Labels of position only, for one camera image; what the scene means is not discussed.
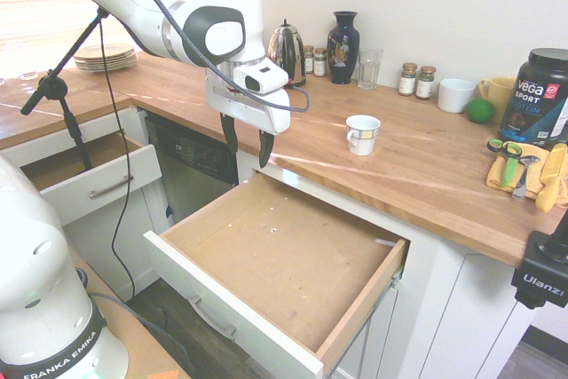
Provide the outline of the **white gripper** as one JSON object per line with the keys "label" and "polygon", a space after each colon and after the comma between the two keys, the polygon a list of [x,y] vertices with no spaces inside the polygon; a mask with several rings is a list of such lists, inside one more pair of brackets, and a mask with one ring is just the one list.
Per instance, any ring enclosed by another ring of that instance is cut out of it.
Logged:
{"label": "white gripper", "polygon": [[[254,65],[236,67],[232,71],[232,79],[262,101],[290,107],[288,94],[284,90],[284,86],[288,83],[288,73],[272,61],[261,61]],[[263,169],[272,154],[273,134],[279,134],[288,129],[291,120],[290,112],[269,107],[240,92],[232,91],[232,87],[210,68],[206,71],[206,100],[210,107],[222,113],[220,115],[221,125],[227,148],[231,154],[238,152],[234,119],[260,129],[258,163]]]}

